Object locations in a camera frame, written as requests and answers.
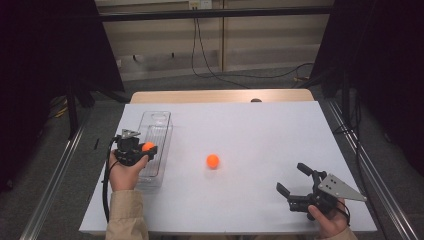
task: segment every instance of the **orange ball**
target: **orange ball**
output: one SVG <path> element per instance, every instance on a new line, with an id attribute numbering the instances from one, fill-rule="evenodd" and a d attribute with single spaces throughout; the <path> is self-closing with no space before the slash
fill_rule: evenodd
<path id="1" fill-rule="evenodd" d="M 219 158 L 217 155 L 215 154 L 211 154 L 208 156 L 208 158 L 206 158 L 206 164 L 210 167 L 210 168 L 216 168 L 219 164 Z"/>
<path id="2" fill-rule="evenodd" d="M 154 146 L 155 146 L 154 143 L 146 142 L 146 143 L 144 143 L 143 147 L 141 147 L 141 151 L 143 151 L 143 152 L 149 151 Z"/>

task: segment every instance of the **transparent plastic box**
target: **transparent plastic box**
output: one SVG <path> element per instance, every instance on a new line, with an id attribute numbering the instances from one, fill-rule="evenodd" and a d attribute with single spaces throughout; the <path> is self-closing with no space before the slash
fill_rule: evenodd
<path id="1" fill-rule="evenodd" d="M 158 146 L 158 153 L 141 170 L 136 188 L 140 190 L 161 187 L 165 174 L 166 159 L 172 135 L 170 112 L 144 112 L 138 128 L 140 142 L 152 142 Z"/>

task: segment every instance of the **white tabletop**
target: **white tabletop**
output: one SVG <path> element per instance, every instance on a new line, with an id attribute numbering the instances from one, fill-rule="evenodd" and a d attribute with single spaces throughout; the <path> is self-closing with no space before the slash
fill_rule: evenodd
<path id="1" fill-rule="evenodd" d="M 162 187 L 144 193 L 150 232 L 316 232 L 317 223 L 290 212 L 275 190 L 281 182 L 294 195 L 311 193 L 312 178 L 297 170 L 299 162 L 357 189 L 317 102 L 129 104 L 116 132 L 138 129 L 144 111 L 169 111 L 174 126 Z M 221 160 L 216 170 L 205 163 L 211 153 Z M 100 175 L 82 232 L 106 229 Z M 365 203 L 346 203 L 353 231 L 376 231 Z"/>

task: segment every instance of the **aluminum rail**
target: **aluminum rail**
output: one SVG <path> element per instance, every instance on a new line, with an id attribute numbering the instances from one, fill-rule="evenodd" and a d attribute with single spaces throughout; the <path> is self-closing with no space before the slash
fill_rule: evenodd
<path id="1" fill-rule="evenodd" d="M 26 225 L 24 232 L 21 235 L 20 240 L 34 240 L 37 239 L 38 234 L 40 233 L 41 228 L 43 227 L 44 221 L 47 217 L 47 214 L 50 210 L 50 207 L 53 203 L 54 197 L 62 183 L 63 177 L 66 173 L 66 169 L 74 155 L 74 152 L 78 146 L 78 143 L 81 139 L 84 128 L 88 122 L 91 109 L 85 111 L 81 125 L 78 128 L 76 134 L 71 140 L 68 140 L 68 143 L 65 147 L 65 150 L 62 154 L 62 157 L 59 160 L 59 163 L 56 167 L 56 170 L 53 173 L 53 176 L 50 179 L 49 184 L 46 187 L 46 190 L 41 197 L 35 211 L 33 212 L 28 224 Z"/>
<path id="2" fill-rule="evenodd" d="M 340 107 L 337 105 L 337 103 L 331 100 L 328 103 L 329 103 L 331 111 L 334 114 L 334 117 L 336 118 L 336 121 L 338 122 L 340 126 L 342 126 L 342 130 L 346 132 L 345 136 L 350 146 L 352 147 L 352 150 L 355 151 L 357 140 L 358 140 L 356 134 L 352 131 L 347 131 L 348 129 L 345 127 L 346 125 L 344 124 L 343 117 L 341 115 L 341 110 L 340 110 Z M 403 212 L 402 208 L 399 206 L 399 203 L 396 201 L 395 197 L 393 196 L 393 194 L 390 192 L 390 190 L 384 183 L 377 169 L 374 167 L 374 164 L 372 163 L 370 157 L 368 156 L 368 154 L 365 152 L 365 149 L 361 145 L 359 146 L 358 154 L 359 154 L 359 159 L 361 160 L 361 166 L 365 174 L 369 178 L 380 201 L 383 203 L 387 213 L 389 214 L 394 225 L 396 226 L 397 230 L 402 236 L 402 239 L 405 239 L 405 240 L 419 239 L 414 229 L 412 228 L 412 225 L 410 224 L 408 217 Z"/>
<path id="3" fill-rule="evenodd" d="M 281 15 L 320 15 L 330 14 L 332 6 L 317 7 L 290 7 L 290 8 L 246 8 L 246 9 L 212 9 L 212 10 L 181 10 L 161 12 L 117 12 L 101 13 L 99 15 L 58 16 L 54 19 L 67 19 L 72 21 L 141 21 L 164 19 L 190 19 L 190 18 L 221 18 L 221 17 L 257 17 Z"/>

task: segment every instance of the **black cable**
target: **black cable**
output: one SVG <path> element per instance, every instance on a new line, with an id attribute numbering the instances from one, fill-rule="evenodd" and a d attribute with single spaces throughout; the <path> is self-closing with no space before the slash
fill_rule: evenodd
<path id="1" fill-rule="evenodd" d="M 228 80 L 222 79 L 222 78 L 218 77 L 216 74 L 214 74 L 214 73 L 212 72 L 212 70 L 211 70 L 211 69 L 210 69 L 210 67 L 209 67 L 208 61 L 207 61 L 207 59 L 206 59 L 205 51 L 204 51 L 204 49 L 203 49 L 203 42 L 202 42 L 202 37 L 201 37 L 201 34 L 200 34 L 200 27 L 199 27 L 199 28 L 197 27 L 197 26 L 199 26 L 199 19 L 195 18 L 195 19 L 193 19 L 193 20 L 194 20 L 194 40 L 193 40 L 193 51 L 192 51 L 192 53 L 191 53 L 191 69 L 193 70 L 193 73 L 194 73 L 196 76 L 201 77 L 201 78 L 215 77 L 216 79 L 218 79 L 218 80 L 220 80 L 220 81 L 227 82 L 227 83 L 231 83 L 231 84 L 235 84 L 235 85 L 237 85 L 237 86 L 240 86 L 240 87 L 243 87 L 243 88 L 249 89 L 249 87 L 244 86 L 244 85 L 242 85 L 242 84 L 239 84 L 239 83 L 235 83 L 235 82 L 232 82 L 232 81 L 228 81 Z M 202 48 L 203 59 L 205 60 L 206 67 L 208 68 L 209 72 L 212 74 L 212 76 L 209 76 L 209 77 L 201 76 L 201 75 L 197 74 L 197 73 L 196 73 L 196 71 L 194 70 L 194 63 L 193 63 L 193 62 L 194 62 L 194 50 L 195 50 L 195 48 L 196 48 L 196 36 L 197 36 L 197 30 L 198 30 L 198 32 L 199 32 L 199 40 L 200 40 L 200 46 L 201 46 L 201 48 Z"/>
<path id="2" fill-rule="evenodd" d="M 349 211 L 349 208 L 346 206 L 346 204 L 344 204 L 340 200 L 337 200 L 337 202 L 339 202 L 341 205 L 343 205 L 343 207 L 346 209 L 347 212 L 341 210 L 338 207 L 335 208 L 336 211 L 338 211 L 339 213 L 343 214 L 343 216 L 345 216 L 346 221 L 347 221 L 347 225 L 350 226 L 350 211 Z"/>
<path id="3" fill-rule="evenodd" d="M 109 222 L 109 204 L 108 204 L 108 199 L 107 199 L 109 173 L 110 173 L 110 170 L 112 169 L 112 167 L 118 162 L 118 161 L 115 162 L 112 165 L 112 167 L 109 168 L 109 158 L 110 158 L 110 152 L 112 150 L 112 145 L 116 140 L 117 140 L 117 138 L 113 137 L 109 142 L 109 147 L 108 147 L 107 155 L 106 155 L 105 172 L 104 172 L 103 181 L 102 181 L 102 183 L 103 183 L 103 192 L 102 192 L 103 210 L 105 212 L 107 222 Z"/>
<path id="4" fill-rule="evenodd" d="M 254 75 L 246 75 L 246 74 L 227 74 L 227 73 L 226 74 L 216 74 L 216 73 L 212 72 L 212 70 L 210 69 L 209 64 L 208 64 L 208 61 L 207 61 L 206 56 L 205 56 L 205 51 L 204 51 L 204 48 L 203 48 L 203 41 L 202 41 L 202 36 L 201 36 L 201 31 L 200 31 L 199 19 L 194 19 L 194 24 L 195 24 L 194 25 L 195 33 L 194 33 L 194 41 L 193 41 L 193 51 L 192 51 L 192 54 L 191 54 L 191 68 L 193 70 L 193 73 L 196 76 L 198 76 L 198 77 L 201 77 L 201 78 L 212 78 L 212 77 L 215 77 L 218 80 L 221 80 L 221 81 L 224 81 L 224 82 L 228 82 L 228 83 L 232 83 L 232 84 L 236 84 L 236 85 L 241 86 L 241 87 L 244 87 L 244 88 L 248 88 L 248 87 L 246 87 L 244 85 L 241 85 L 241 84 L 238 84 L 238 83 L 235 83 L 235 82 L 231 82 L 231 81 L 228 81 L 228 80 L 219 78 L 219 77 L 223 77 L 224 76 L 224 77 L 247 77 L 247 78 L 259 78 L 259 79 L 260 78 L 273 79 L 273 78 L 279 78 L 279 77 L 287 76 L 287 75 L 289 75 L 289 74 L 291 74 L 293 72 L 296 72 L 297 73 L 297 71 L 301 67 L 308 66 L 308 65 L 314 65 L 314 63 L 303 63 L 303 64 L 295 67 L 293 70 L 290 70 L 290 71 L 288 71 L 286 73 L 275 75 L 275 76 L 254 76 Z M 199 34 L 199 41 L 200 41 L 200 45 L 201 45 L 201 48 L 202 48 L 203 59 L 205 60 L 205 63 L 206 63 L 206 66 L 207 66 L 209 72 L 212 74 L 212 75 L 209 75 L 209 76 L 199 75 L 194 70 L 194 64 L 193 64 L 193 62 L 194 62 L 194 51 L 195 51 L 195 48 L 196 48 L 196 36 L 197 36 L 197 32 Z"/>

